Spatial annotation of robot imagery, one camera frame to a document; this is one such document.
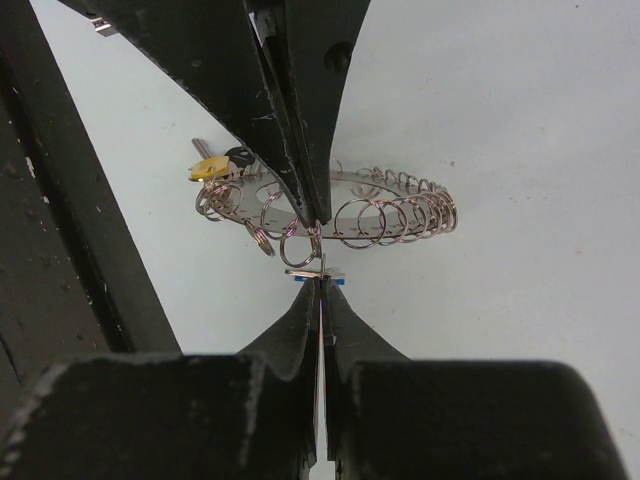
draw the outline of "white background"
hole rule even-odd
[[[233,139],[122,37],[33,3],[182,348],[240,349],[300,285],[193,209],[190,139]],[[333,156],[445,184],[460,227],[365,252],[325,242],[351,305],[411,357],[576,367],[637,477],[639,41],[635,0],[374,0]]]

